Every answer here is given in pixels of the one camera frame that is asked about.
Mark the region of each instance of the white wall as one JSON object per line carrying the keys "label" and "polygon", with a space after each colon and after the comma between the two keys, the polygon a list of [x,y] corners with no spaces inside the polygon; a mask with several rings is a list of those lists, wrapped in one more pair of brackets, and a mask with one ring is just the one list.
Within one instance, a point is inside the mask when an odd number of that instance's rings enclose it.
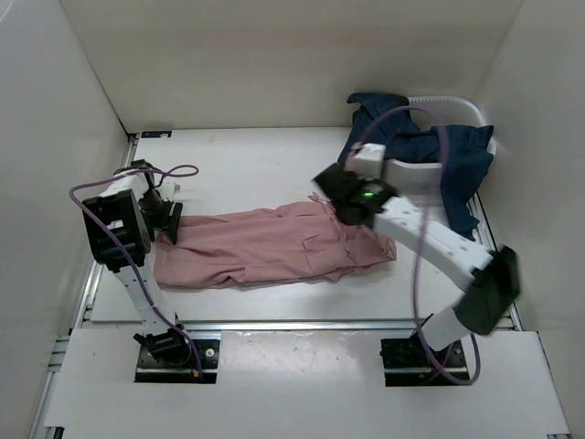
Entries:
{"label": "white wall", "polygon": [[130,131],[346,126],[353,91],[470,97],[521,0],[61,0]]}
{"label": "white wall", "polygon": [[482,200],[496,239],[520,253],[521,316],[540,333],[578,437],[585,437],[584,24],[582,0],[526,0],[478,96],[499,141]]}
{"label": "white wall", "polygon": [[58,0],[0,0],[0,437],[25,437],[90,253],[69,187],[127,145]]}

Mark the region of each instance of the white panel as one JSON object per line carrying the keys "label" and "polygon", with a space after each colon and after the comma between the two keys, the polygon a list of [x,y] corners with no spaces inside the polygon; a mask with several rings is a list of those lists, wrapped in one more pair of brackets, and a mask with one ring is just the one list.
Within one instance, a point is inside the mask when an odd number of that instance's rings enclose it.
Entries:
{"label": "white panel", "polygon": [[[384,333],[224,333],[215,385],[135,384],[132,328],[79,329],[46,425],[64,439],[546,438],[567,432],[534,333],[479,340],[467,388],[386,388]],[[469,344],[465,343],[467,356]]]}
{"label": "white panel", "polygon": [[[181,191],[175,200],[186,203],[185,215],[276,208],[307,199],[315,190],[312,178],[337,159],[347,132],[346,128],[175,131],[166,139],[141,139],[136,157],[161,169],[184,163],[200,167],[198,176],[176,180]],[[435,219],[444,221],[443,214],[441,205],[433,209]],[[414,253],[400,244],[397,248],[396,262],[383,264],[366,276],[346,277],[338,284],[313,281],[167,291],[185,321],[411,318]],[[422,265],[421,279],[424,314],[442,309],[460,295],[427,262]],[[123,286],[106,270],[91,320],[139,320]]]}
{"label": "white panel", "polygon": [[131,131],[346,126],[347,95],[472,95],[521,0],[61,0]]}
{"label": "white panel", "polygon": [[525,324],[538,329],[573,433],[585,437],[585,3],[526,0],[480,94],[498,154],[482,186],[495,237],[521,258]]}
{"label": "white panel", "polygon": [[0,437],[24,437],[87,275],[69,187],[126,140],[57,0],[0,1]]}

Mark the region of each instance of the dark blue cloth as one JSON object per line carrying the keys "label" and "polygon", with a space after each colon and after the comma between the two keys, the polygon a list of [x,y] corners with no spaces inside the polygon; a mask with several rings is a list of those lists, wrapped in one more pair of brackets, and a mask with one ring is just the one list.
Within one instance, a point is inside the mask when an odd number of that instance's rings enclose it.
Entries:
{"label": "dark blue cloth", "polygon": [[[353,129],[337,161],[346,162],[352,146],[380,114],[392,108],[409,105],[408,98],[394,94],[354,93],[347,103],[359,103],[353,115]],[[494,156],[487,152],[494,127],[476,128],[468,125],[448,125],[449,161],[441,179],[441,196],[447,220],[452,230],[473,239],[472,230],[478,220],[467,208],[467,202],[477,191],[492,164]],[[366,139],[367,143],[386,146],[385,159],[406,163],[437,163],[440,148],[437,127],[421,131],[410,119],[410,112],[399,112],[377,126]]]}

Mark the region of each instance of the pink garment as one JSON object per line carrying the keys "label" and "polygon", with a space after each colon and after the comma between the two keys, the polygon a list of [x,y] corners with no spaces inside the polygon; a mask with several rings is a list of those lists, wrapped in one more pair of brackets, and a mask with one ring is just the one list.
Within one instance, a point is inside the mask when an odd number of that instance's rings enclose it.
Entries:
{"label": "pink garment", "polygon": [[178,243],[161,233],[154,277],[159,284],[226,288],[324,277],[338,281],[396,260],[390,238],[339,222],[317,195],[312,201],[213,217],[183,217]]}

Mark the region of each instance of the white basket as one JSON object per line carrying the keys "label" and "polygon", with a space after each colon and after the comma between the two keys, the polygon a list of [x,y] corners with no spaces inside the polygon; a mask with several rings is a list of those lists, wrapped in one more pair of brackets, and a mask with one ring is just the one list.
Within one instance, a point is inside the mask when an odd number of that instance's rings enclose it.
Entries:
{"label": "white basket", "polygon": [[[447,125],[484,126],[485,119],[479,109],[471,102],[456,96],[415,96],[409,98],[411,104],[424,103],[436,112]],[[423,131],[433,123],[424,112],[410,112],[412,121]],[[490,140],[487,152],[495,155],[495,141]],[[386,163],[385,180],[401,190],[418,191],[434,185],[441,172],[441,165],[436,163],[412,164],[399,160],[388,160]]]}

